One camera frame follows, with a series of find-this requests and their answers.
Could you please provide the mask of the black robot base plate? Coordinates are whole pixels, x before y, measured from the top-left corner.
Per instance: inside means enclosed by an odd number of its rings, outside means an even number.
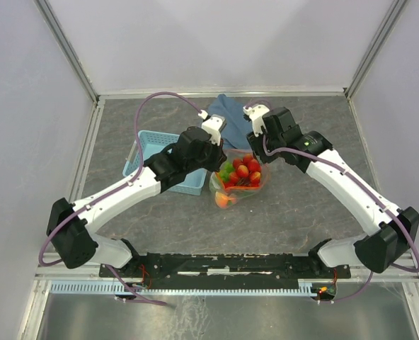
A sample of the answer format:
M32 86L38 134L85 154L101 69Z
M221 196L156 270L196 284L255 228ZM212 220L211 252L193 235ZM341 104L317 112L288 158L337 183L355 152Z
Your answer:
M301 279L333 281L351 277L347 265L329 268L315 255L287 253L148 253L115 272L129 283L137 279L154 290L293 289Z

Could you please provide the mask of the clear zip bag orange zipper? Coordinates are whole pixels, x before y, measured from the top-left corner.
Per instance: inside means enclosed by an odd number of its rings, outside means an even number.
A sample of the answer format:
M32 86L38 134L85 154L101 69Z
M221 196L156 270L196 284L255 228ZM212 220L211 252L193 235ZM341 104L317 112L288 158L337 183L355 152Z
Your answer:
M226 149L224 152L227 156L226 162L231 162L235 170L240 164L247 166L250 160L256 159L251 150ZM259 193L270 178L269 167L266 164L261 164L260 162L259 164L261 166L261 181L258 185L252 185L249 181L249 177L238 177L236 172L232 172L230 174L230 182L224 183L219 177L220 168L219 171L213 172L210 176L210 191L213 195L216 192L222 192L234 196L237 199L237 203L244 198Z

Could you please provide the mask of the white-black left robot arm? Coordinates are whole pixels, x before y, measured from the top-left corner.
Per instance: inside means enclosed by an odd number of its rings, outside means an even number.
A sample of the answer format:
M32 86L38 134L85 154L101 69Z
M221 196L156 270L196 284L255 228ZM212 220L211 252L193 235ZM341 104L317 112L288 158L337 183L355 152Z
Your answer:
M189 127L177 142L141 161L135 173L74 203L60 198L53 203L47 241L68 269L88 262L116 268L124 276L139 270L133 246L123 239L100 236L97 231L132 206L184 182L199 169L219 170L226 160L221 129Z

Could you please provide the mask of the green toy grapes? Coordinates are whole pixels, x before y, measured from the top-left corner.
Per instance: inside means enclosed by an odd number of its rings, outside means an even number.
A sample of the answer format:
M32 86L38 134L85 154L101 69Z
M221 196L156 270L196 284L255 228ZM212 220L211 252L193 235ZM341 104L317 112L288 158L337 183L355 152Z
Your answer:
M224 183L230 182L230 174L232 172L236 172L233 164L229 161L226 161L222 164L221 170L219 172L219 177Z

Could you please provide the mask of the orange-red toy peach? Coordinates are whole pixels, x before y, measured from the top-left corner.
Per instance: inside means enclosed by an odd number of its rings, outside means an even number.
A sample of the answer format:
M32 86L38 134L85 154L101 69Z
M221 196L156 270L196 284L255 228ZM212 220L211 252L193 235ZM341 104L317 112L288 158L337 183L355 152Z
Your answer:
M214 201L221 209L227 209L237 203L237 199L234 196L222 192L214 194Z

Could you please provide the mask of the red toy strawberry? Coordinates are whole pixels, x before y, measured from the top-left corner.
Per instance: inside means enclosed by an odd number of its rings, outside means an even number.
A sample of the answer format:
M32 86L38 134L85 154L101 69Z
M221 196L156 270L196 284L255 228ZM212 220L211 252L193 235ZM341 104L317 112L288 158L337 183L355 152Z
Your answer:
M259 171L253 171L250 173L249 181L252 185L258 185L261 181L261 173Z
M256 159L250 160L247 167L250 173L261 172L261 166Z
M249 177L249 170L248 167L244 164L240 164L237 168L236 168L236 174L238 177L244 179L244 178L248 178Z

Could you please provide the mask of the light blue plastic basket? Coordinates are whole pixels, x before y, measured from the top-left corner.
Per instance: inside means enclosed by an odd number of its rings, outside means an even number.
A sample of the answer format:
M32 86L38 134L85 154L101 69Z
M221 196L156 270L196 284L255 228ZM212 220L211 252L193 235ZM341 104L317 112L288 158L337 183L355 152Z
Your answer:
M138 132L139 142L142 148L143 160L148 159L153 154L160 152L164 147L178 141L179 135L157 132L151 130L140 130ZM122 175L124 177L133 174L139 167L139 155L137 143L134 142L130 150L127 161L125 162ZM184 182L179 183L169 189L169 191L188 194L192 196L200 196L202 188L205 184L207 172L199 169L188 174Z

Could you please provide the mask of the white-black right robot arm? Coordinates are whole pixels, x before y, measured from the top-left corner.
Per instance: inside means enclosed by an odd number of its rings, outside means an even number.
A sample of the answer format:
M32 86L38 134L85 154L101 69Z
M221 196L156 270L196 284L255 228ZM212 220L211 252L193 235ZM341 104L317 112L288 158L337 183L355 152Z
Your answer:
M316 246L316 254L307 261L314 276L324 277L342 265L363 265L374 273L389 267L419 272L419 254L414 255L415 268L398 264L408 250L416 250L419 213L414 208L402 209L376 192L321 133L303 133L289 109L254 103L243 107L243 115L253 129L246 138L262 163L281 158L297 167L332 193L362 228L358 236Z

